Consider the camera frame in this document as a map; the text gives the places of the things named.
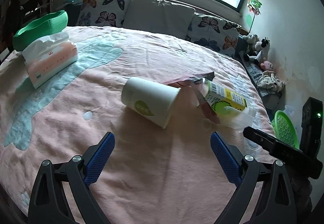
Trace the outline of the pink snack wrapper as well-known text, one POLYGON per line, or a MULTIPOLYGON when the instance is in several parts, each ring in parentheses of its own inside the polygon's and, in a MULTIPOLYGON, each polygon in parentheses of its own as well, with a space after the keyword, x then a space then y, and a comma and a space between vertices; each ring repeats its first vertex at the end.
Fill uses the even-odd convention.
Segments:
POLYGON ((220 124, 220 119, 218 115, 212 110, 211 106, 203 96, 201 90, 205 81, 213 81, 215 77, 214 72, 201 73, 201 74, 190 74, 186 76, 181 76, 173 80, 163 82, 164 85, 183 88, 190 87, 198 100, 199 107, 201 108, 204 116, 215 124, 220 124))

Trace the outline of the green plastic basket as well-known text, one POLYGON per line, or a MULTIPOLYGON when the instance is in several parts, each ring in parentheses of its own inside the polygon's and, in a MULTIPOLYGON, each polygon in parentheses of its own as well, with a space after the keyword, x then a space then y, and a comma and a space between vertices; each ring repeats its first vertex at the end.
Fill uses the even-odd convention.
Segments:
POLYGON ((299 149, 299 141, 295 128, 285 112, 281 110, 275 112, 275 116, 271 124, 278 140, 299 149))

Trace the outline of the stuffed toy pile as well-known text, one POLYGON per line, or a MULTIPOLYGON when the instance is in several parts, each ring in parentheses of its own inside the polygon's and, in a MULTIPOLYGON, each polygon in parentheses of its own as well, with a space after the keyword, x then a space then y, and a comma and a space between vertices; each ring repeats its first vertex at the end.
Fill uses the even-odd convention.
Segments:
POLYGON ((243 40, 248 44, 246 52, 243 53, 243 60, 252 63, 261 71, 261 74, 256 78, 257 87, 275 93, 281 92, 285 83, 277 76, 274 65, 268 61, 270 40, 267 37, 259 40, 256 34, 244 35, 243 40))

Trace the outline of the yellow green juice carton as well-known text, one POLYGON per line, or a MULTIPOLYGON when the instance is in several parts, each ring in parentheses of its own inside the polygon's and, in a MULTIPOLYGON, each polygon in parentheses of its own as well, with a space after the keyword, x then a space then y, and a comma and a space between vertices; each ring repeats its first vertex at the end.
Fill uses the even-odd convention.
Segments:
POLYGON ((230 112, 227 107, 239 112, 245 111, 248 107, 243 96, 207 79, 204 80, 202 94, 217 115, 227 115, 230 112))

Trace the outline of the butterfly pillow right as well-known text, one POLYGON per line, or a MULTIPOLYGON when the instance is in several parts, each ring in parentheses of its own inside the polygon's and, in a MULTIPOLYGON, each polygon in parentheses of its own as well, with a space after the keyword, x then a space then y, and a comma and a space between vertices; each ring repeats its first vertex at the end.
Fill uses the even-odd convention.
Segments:
POLYGON ((224 18, 195 12, 186 40, 233 58, 241 28, 224 18))

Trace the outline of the butterfly pillow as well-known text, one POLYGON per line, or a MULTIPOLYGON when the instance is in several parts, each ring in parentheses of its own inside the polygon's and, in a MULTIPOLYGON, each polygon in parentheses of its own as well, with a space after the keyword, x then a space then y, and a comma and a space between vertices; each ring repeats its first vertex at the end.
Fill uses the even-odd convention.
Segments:
POLYGON ((83 0, 76 25, 121 28, 130 3, 131 0, 83 0))
POLYGON ((186 40, 233 58, 241 28, 224 18, 195 12, 186 40))

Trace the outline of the pink tissue pack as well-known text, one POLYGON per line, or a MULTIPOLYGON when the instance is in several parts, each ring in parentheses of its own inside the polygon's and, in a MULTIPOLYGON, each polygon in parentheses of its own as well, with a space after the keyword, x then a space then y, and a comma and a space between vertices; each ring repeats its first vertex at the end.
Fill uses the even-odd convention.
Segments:
POLYGON ((78 60, 77 47, 65 31, 36 39, 22 51, 22 56, 34 88, 78 60))

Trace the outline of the white paper cup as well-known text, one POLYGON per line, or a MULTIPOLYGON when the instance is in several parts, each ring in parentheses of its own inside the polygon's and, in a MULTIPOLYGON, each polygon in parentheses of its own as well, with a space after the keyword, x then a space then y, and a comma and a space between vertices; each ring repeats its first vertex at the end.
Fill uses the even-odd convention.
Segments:
POLYGON ((159 127, 165 129, 181 89, 132 77, 121 93, 121 102, 159 127))

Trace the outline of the pink quilted blanket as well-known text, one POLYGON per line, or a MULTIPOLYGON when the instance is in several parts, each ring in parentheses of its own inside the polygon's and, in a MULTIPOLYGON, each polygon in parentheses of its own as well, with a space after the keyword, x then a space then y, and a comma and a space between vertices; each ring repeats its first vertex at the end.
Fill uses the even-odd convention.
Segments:
POLYGON ((274 161, 240 132, 206 119, 189 87, 165 129, 121 102, 131 77, 168 83, 213 72, 216 82, 251 100, 254 127, 273 134, 236 60, 170 35, 113 27, 66 31, 79 59, 41 87, 33 87, 19 52, 1 65, 1 186, 24 215, 41 162, 64 163, 108 131, 115 148, 91 191, 112 223, 213 223, 235 189, 210 148, 214 131, 242 153, 274 161))

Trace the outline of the colourful pinwheel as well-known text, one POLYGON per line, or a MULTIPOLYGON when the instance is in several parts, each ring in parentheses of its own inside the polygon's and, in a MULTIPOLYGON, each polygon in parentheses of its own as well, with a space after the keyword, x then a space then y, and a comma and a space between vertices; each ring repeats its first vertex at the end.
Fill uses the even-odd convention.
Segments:
POLYGON ((249 26, 249 32, 252 30, 252 26, 255 20, 255 17, 260 15, 260 9, 262 7, 262 3, 260 0, 248 0, 247 8, 249 13, 253 13, 253 16, 250 16, 251 20, 247 20, 247 24, 249 26))

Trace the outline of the green bin rim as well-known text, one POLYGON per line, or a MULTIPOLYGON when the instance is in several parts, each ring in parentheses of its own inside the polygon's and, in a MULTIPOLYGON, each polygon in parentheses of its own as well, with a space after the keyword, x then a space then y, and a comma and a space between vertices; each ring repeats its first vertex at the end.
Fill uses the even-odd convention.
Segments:
POLYGON ((33 20, 13 36, 13 48, 21 52, 36 39, 61 32, 67 24, 68 14, 65 10, 33 20))

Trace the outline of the butterfly pillow left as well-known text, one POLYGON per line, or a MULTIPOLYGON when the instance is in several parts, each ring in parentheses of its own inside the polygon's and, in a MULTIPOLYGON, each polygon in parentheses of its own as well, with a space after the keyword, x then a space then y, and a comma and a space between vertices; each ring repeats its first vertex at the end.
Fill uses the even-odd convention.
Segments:
POLYGON ((130 3, 131 0, 83 0, 76 25, 121 28, 130 3))

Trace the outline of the white plain pillow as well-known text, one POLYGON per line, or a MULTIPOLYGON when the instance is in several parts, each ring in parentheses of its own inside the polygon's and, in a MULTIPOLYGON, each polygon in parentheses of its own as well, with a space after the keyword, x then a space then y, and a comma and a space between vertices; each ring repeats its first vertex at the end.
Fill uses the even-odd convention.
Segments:
POLYGON ((123 28, 185 39, 195 9, 165 0, 131 0, 123 28))

